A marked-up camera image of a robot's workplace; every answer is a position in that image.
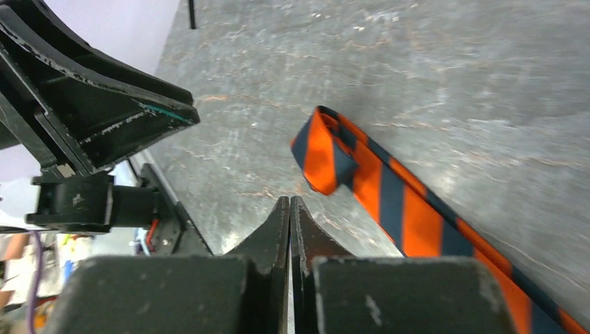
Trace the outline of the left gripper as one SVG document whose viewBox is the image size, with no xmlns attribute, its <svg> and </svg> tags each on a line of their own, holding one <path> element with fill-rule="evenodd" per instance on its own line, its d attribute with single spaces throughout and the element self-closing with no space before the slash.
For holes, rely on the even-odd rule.
<svg viewBox="0 0 590 334">
<path fill-rule="evenodd" d="M 137 186 L 99 172 L 199 120 L 193 103 L 82 66 L 1 6 L 1 136 L 22 144 L 43 172 L 32 179 L 40 192 L 27 223 L 61 233 L 148 227 L 161 211 L 153 168 L 143 167 Z"/>
</svg>

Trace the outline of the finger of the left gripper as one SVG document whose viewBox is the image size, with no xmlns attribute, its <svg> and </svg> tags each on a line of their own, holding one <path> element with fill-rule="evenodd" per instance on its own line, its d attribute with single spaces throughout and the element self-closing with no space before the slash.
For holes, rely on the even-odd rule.
<svg viewBox="0 0 590 334">
<path fill-rule="evenodd" d="M 185 104 L 193 103 L 192 94 L 90 46 L 49 8 L 44 1 L 2 1 L 43 40 L 68 58 L 99 74 L 169 97 Z"/>
</svg>

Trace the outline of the orange navy striped tie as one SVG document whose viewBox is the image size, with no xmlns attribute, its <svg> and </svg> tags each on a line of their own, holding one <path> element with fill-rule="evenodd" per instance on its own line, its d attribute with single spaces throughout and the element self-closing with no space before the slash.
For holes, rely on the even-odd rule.
<svg viewBox="0 0 590 334">
<path fill-rule="evenodd" d="M 292 154 L 313 191 L 347 186 L 407 257 L 469 256 L 495 276 L 519 333 L 584 328 L 409 169 L 349 119 L 318 106 L 293 139 Z"/>
</svg>

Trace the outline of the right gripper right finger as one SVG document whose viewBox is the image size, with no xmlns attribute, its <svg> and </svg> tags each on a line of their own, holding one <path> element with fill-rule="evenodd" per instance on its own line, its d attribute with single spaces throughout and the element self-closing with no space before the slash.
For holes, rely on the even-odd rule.
<svg viewBox="0 0 590 334">
<path fill-rule="evenodd" d="M 514 333 L 497 281 L 471 257 L 356 257 L 290 209 L 297 333 Z"/>
</svg>

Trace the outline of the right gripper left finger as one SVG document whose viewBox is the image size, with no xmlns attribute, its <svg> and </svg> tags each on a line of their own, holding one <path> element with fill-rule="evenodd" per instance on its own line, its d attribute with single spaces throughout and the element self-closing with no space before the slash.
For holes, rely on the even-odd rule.
<svg viewBox="0 0 590 334">
<path fill-rule="evenodd" d="M 222 256 L 97 256 L 61 292 L 45 333 L 286 333 L 289 198 Z"/>
</svg>

